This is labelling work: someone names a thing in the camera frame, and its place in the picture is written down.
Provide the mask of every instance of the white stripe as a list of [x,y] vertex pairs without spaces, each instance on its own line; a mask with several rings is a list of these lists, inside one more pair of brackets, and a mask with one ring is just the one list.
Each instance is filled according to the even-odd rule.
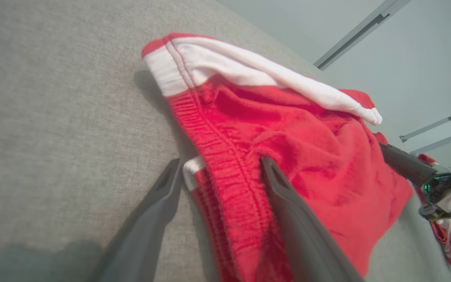
[[195,174],[205,167],[206,165],[204,164],[204,161],[200,156],[195,157],[194,159],[190,159],[184,164],[182,173],[184,175],[184,182],[186,183],[189,191],[193,191],[197,188],[198,184],[195,178]]
[[144,61],[164,96],[179,94],[188,89],[166,46],[161,46],[147,54]]
[[443,251],[451,259],[451,219],[438,220],[436,222],[446,232],[446,243],[443,244]]
[[329,110],[345,111],[373,125],[382,121],[376,109],[366,109],[337,89],[304,77],[245,49],[203,37],[172,39],[144,58],[164,96],[177,95],[188,85],[202,85],[220,74],[243,86],[289,87]]

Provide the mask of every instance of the gray fabric surface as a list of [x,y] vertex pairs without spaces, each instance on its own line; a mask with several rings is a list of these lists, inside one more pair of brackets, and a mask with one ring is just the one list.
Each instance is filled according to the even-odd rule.
[[[211,0],[0,0],[0,281],[84,281],[166,163],[196,155],[140,58],[169,32],[213,36],[323,78]],[[411,205],[377,245],[369,281],[451,277]],[[184,190],[156,281],[215,280]]]

